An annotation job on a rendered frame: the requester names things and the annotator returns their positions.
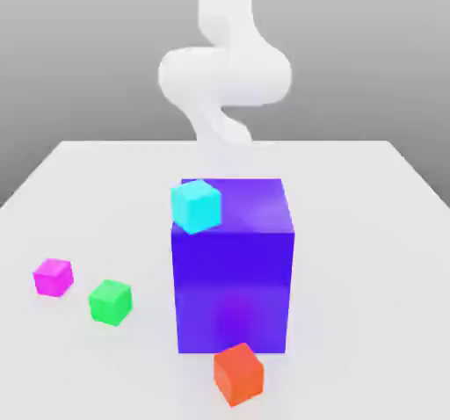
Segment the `small cyan cube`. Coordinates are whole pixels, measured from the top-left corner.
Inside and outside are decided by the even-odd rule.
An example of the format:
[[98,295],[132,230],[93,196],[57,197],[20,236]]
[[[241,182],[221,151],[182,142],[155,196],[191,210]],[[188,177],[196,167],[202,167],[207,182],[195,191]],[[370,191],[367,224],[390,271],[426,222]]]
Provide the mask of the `small cyan cube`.
[[172,221],[193,235],[221,225],[221,192],[193,180],[171,189]]

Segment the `small green cube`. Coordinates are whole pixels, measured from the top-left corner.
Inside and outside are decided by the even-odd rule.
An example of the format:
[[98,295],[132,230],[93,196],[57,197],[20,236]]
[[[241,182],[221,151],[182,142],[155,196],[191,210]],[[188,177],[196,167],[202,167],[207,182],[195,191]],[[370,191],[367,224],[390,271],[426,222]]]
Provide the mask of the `small green cube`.
[[131,286],[105,279],[89,295],[91,318],[112,326],[119,326],[133,307]]

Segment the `small orange cube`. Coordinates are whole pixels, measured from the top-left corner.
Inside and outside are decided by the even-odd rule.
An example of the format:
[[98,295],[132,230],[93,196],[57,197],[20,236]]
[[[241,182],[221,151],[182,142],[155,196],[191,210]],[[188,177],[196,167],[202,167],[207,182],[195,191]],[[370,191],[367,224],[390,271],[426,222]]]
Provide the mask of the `small orange cube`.
[[265,369],[246,343],[214,355],[214,382],[230,407],[260,395]]

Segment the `small magenta cube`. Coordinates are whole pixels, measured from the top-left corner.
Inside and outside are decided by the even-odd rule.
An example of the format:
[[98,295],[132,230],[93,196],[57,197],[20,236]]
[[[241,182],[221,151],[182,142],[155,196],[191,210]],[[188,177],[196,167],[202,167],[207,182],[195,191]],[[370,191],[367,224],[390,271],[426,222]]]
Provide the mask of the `small magenta cube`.
[[71,262],[48,258],[33,272],[33,279],[38,294],[61,297],[74,283]]

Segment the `large blue box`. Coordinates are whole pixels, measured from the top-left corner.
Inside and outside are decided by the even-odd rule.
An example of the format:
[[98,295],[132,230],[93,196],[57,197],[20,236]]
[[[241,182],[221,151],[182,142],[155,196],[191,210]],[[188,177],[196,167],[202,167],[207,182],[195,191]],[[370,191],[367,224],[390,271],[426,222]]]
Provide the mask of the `large blue box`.
[[181,353],[246,343],[286,349],[294,225],[278,178],[208,179],[222,195],[221,225],[194,235],[171,228]]

